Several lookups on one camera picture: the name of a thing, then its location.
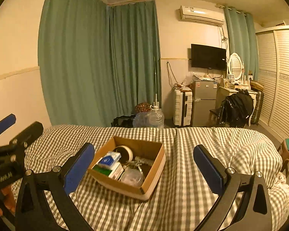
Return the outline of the clear tape roll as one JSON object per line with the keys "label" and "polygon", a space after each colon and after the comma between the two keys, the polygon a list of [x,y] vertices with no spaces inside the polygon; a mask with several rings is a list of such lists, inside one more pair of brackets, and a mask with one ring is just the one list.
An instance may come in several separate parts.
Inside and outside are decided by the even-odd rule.
{"label": "clear tape roll", "polygon": [[131,148],[129,148],[128,146],[117,146],[115,149],[114,149],[114,152],[117,152],[121,155],[120,159],[119,159],[119,162],[121,164],[127,164],[129,162],[131,162],[134,158],[134,154],[131,150]]}

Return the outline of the brown patterned bag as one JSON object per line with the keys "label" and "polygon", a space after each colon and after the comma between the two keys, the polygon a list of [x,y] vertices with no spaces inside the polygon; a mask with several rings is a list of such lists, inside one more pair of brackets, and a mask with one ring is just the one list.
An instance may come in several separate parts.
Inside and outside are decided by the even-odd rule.
{"label": "brown patterned bag", "polygon": [[137,114],[141,112],[149,112],[151,111],[151,104],[147,102],[140,103],[135,106],[134,110]]}

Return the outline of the black bag on floor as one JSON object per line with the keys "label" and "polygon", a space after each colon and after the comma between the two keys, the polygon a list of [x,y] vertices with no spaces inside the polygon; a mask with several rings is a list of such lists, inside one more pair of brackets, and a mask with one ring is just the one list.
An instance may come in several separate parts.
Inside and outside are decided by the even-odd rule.
{"label": "black bag on floor", "polygon": [[116,117],[111,122],[111,126],[112,127],[133,128],[134,118],[135,118],[135,115]]}

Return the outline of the grey checked bed quilt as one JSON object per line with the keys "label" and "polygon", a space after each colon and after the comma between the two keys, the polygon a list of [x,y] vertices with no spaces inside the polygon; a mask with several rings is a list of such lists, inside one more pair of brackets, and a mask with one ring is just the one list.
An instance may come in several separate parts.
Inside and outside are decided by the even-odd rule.
{"label": "grey checked bed quilt", "polygon": [[264,134],[244,128],[116,128],[58,125],[48,128],[27,150],[25,167],[36,173],[62,165],[89,142],[96,150],[113,136],[160,142],[166,162],[147,202],[106,189],[86,174],[71,199],[94,230],[194,230],[217,196],[193,159],[203,145],[225,167],[242,174],[263,173],[271,202],[272,229],[289,215],[289,185],[282,159]]}

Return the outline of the green white flat box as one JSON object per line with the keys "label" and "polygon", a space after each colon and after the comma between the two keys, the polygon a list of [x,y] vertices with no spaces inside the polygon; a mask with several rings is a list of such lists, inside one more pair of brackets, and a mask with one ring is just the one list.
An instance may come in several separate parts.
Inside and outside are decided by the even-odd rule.
{"label": "green white flat box", "polygon": [[114,180],[119,180],[122,173],[124,173],[123,166],[121,165],[120,162],[116,162],[110,169],[102,168],[98,165],[94,165],[92,169]]}

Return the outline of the brown cardboard box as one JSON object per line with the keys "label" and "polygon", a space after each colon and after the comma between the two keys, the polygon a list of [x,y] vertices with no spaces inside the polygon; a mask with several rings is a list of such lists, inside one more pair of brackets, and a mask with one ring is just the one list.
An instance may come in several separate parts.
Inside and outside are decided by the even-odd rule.
{"label": "brown cardboard box", "polygon": [[[113,151],[117,146],[127,146],[133,152],[133,155],[140,158],[145,158],[153,161],[152,166],[147,166],[144,170],[144,181],[140,186],[129,186],[119,180],[114,180],[108,176],[93,170],[93,166],[102,158],[108,151]],[[102,186],[109,190],[135,198],[141,201],[147,201],[153,194],[153,191],[159,181],[165,166],[165,150],[160,142],[152,142],[145,140],[127,139],[114,136],[106,144],[104,144],[94,156],[90,167],[89,174]]]}

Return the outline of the clear large water jug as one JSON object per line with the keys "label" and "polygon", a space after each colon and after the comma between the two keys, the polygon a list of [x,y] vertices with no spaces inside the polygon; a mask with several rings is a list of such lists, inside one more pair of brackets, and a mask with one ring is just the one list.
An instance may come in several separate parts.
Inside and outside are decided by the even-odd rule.
{"label": "clear large water jug", "polygon": [[157,105],[151,106],[151,110],[148,114],[148,125],[153,128],[164,128],[164,114],[162,109]]}

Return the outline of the white louvered wardrobe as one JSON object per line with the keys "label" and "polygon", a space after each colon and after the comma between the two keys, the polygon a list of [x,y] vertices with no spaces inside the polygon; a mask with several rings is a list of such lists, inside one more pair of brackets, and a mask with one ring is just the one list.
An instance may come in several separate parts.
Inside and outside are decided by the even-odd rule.
{"label": "white louvered wardrobe", "polygon": [[276,139],[289,138],[289,26],[256,33],[258,82],[264,86],[260,123]]}

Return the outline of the green topped wooden stool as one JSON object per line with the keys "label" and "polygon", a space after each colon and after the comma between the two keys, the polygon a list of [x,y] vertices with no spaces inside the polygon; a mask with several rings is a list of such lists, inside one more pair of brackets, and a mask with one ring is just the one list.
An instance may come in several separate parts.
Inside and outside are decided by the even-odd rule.
{"label": "green topped wooden stool", "polygon": [[285,172],[285,176],[289,176],[289,138],[283,140],[277,149],[277,152],[282,158],[282,168],[281,172]]}

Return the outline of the white oval vanity mirror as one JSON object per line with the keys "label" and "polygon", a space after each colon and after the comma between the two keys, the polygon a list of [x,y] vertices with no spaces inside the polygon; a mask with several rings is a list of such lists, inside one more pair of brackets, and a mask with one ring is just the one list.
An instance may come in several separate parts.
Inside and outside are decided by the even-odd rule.
{"label": "white oval vanity mirror", "polygon": [[243,78],[244,62],[237,53],[232,53],[227,63],[228,78],[238,81]]}

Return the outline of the blue tissue pack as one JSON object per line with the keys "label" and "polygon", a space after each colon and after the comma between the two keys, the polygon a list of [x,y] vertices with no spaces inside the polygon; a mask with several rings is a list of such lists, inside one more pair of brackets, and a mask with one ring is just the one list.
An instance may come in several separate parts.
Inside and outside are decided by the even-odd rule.
{"label": "blue tissue pack", "polygon": [[104,155],[98,162],[97,166],[105,169],[112,170],[113,166],[119,161],[121,158],[121,154],[119,152],[108,151],[106,155]]}

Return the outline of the large green curtain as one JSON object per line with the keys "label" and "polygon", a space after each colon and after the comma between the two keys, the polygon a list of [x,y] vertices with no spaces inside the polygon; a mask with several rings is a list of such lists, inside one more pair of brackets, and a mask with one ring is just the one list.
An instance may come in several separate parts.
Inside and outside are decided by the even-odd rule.
{"label": "large green curtain", "polygon": [[161,99],[160,39],[154,0],[45,0],[38,64],[53,125],[107,127]]}

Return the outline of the white dressing table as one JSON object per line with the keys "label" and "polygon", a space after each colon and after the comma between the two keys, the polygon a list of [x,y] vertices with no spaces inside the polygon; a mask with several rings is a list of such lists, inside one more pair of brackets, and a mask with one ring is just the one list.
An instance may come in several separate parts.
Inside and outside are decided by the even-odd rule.
{"label": "white dressing table", "polygon": [[[224,87],[219,87],[218,90],[217,90],[217,97],[216,97],[216,112],[217,112],[217,115],[218,115],[218,109],[222,103],[222,101],[229,95],[232,95],[234,93],[237,93],[238,90],[234,90],[234,89],[228,89],[228,88],[224,88]],[[249,90],[247,90],[250,94],[250,96],[252,97],[252,95],[255,93],[254,92],[251,92]],[[253,99],[253,105],[254,105],[254,108],[255,108],[255,101],[256,101],[256,97],[252,97]],[[249,122],[248,124],[246,124],[245,126],[250,126],[251,125],[251,120],[252,120],[252,115],[251,117],[249,118]]]}

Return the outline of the narrow green window curtain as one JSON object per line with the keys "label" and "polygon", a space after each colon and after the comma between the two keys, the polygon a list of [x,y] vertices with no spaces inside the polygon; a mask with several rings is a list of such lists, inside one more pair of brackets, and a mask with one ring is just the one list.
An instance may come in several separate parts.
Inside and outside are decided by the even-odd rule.
{"label": "narrow green window curtain", "polygon": [[230,53],[237,53],[244,62],[244,74],[253,75],[258,79],[258,44],[253,15],[244,11],[238,11],[234,7],[224,8],[227,22]]}

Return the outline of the white air conditioner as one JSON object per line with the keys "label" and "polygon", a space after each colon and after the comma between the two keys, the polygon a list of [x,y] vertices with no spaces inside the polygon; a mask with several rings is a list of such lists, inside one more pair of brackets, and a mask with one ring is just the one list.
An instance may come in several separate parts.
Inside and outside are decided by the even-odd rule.
{"label": "white air conditioner", "polygon": [[222,13],[193,6],[181,6],[180,15],[182,21],[204,23],[218,27],[223,26],[225,22]]}

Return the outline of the white ribbed suitcase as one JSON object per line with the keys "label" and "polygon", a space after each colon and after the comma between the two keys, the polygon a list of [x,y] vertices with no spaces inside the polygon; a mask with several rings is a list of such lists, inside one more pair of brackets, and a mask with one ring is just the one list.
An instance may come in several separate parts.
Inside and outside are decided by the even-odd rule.
{"label": "white ribbed suitcase", "polygon": [[173,91],[174,113],[173,123],[175,126],[185,127],[191,124],[193,93],[189,87],[181,87]]}

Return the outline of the white mop pole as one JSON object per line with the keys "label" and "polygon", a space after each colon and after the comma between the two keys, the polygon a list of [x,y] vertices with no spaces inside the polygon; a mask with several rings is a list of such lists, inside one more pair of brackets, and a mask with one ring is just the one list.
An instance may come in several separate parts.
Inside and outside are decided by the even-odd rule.
{"label": "white mop pole", "polygon": [[157,75],[156,75],[156,60],[155,60],[155,57],[153,58],[153,61],[154,61],[154,74],[155,74],[155,99],[154,99],[154,102],[153,102],[153,107],[158,109],[159,108],[159,101],[158,101],[158,88],[157,88],[157,83],[156,83]]}

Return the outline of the black wall television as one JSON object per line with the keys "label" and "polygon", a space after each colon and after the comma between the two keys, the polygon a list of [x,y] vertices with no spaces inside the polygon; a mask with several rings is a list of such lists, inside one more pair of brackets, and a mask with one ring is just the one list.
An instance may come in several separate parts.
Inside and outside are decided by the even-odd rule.
{"label": "black wall television", "polygon": [[213,46],[191,44],[191,65],[196,68],[226,71],[227,51]]}

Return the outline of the silver mini fridge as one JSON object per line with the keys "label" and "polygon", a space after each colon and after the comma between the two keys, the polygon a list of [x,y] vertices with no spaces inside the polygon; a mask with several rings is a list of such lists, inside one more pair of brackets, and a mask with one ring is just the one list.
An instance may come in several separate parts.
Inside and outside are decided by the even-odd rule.
{"label": "silver mini fridge", "polygon": [[210,110],[215,108],[217,85],[213,81],[196,80],[193,89],[193,127],[205,127]]}

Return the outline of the round clear plastic container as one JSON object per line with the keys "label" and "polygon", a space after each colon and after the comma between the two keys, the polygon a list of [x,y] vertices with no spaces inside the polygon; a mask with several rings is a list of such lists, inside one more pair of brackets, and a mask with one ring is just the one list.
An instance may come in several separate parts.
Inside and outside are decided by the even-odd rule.
{"label": "round clear plastic container", "polygon": [[138,169],[127,168],[122,173],[120,181],[133,187],[140,187],[143,184],[144,176]]}

